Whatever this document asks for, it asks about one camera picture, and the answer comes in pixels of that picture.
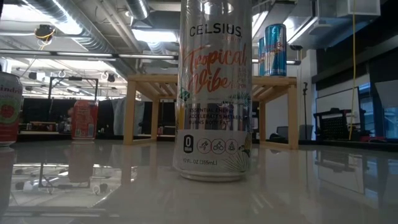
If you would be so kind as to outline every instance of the ceiling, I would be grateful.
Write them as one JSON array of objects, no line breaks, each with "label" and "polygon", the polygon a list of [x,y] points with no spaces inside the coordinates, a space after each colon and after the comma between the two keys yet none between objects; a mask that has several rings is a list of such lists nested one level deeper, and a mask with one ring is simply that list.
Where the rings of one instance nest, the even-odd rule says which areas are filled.
[{"label": "ceiling", "polygon": [[[0,49],[22,49],[22,50],[48,50],[55,52],[87,52],[84,44],[76,40],[76,35],[70,35],[65,30],[59,29],[48,16],[33,11],[25,2],[33,0],[6,0],[1,22],[0,22]],[[132,29],[142,29],[150,27],[157,30],[167,31],[178,36],[180,27],[180,1],[176,0],[156,0],[148,1],[150,14],[148,18],[139,21],[132,20],[126,0],[57,0],[61,5],[67,5],[76,9],[74,12],[68,12],[72,19],[86,21],[89,34],[92,32],[100,39],[103,39],[109,53],[119,54],[159,54],[154,52],[148,44],[141,40],[137,32]],[[320,1],[321,6],[328,1]],[[287,26],[288,40],[297,35],[303,26],[308,24],[317,15],[317,5],[312,0],[290,0],[276,1],[271,4],[268,0],[253,0],[254,18],[262,12],[267,16],[260,21],[260,29],[267,23],[284,22]],[[345,24],[349,18],[335,19],[328,16],[335,28],[339,24]],[[33,32],[41,24],[56,26],[58,29],[54,38],[48,45],[43,46],[43,42],[38,40]],[[304,49],[311,49],[314,46],[319,47],[322,38],[309,36],[308,31],[291,44],[300,44]],[[258,45],[254,38],[253,58],[257,58]],[[178,54],[178,42],[163,42],[163,53]],[[298,60],[298,54],[288,48],[287,60]],[[99,61],[91,58],[89,61],[70,58],[54,59],[34,59],[24,57],[6,58],[11,64],[12,73],[22,76],[21,81],[25,86],[34,85],[33,91],[25,91],[24,94],[30,94],[36,97],[41,94],[43,97],[48,93],[49,77],[58,77],[60,72],[65,72],[66,77],[78,76],[83,78],[97,78],[99,80],[100,91],[98,94],[103,98],[107,96],[124,96],[126,94],[126,77],[135,73],[164,73],[175,74],[178,72],[178,64],[166,60],[136,60],[131,58],[118,59],[117,62]],[[41,80],[29,79],[30,72],[44,73],[47,78]],[[115,74],[115,82],[108,82],[108,74]],[[91,97],[95,93],[91,87],[93,82],[71,82],[64,80],[63,83],[72,86],[81,86],[84,89],[79,95]],[[114,87],[112,93],[108,88]],[[53,89],[54,95],[68,94],[65,85],[58,84]]]}]

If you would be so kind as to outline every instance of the nutrition icons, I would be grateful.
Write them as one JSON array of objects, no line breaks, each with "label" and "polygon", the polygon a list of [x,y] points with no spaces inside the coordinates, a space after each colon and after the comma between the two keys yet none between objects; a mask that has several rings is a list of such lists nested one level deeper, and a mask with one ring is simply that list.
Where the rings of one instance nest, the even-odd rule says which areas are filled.
[{"label": "nutrition icons", "polygon": [[209,139],[200,139],[197,143],[198,151],[207,154],[211,151],[211,141]]},{"label": "nutrition icons", "polygon": [[227,147],[226,152],[229,154],[234,154],[239,149],[238,142],[234,139],[228,140],[226,142],[226,147]]},{"label": "nutrition icons", "polygon": [[211,150],[215,154],[222,154],[225,151],[225,142],[222,139],[215,139],[211,142]]}]

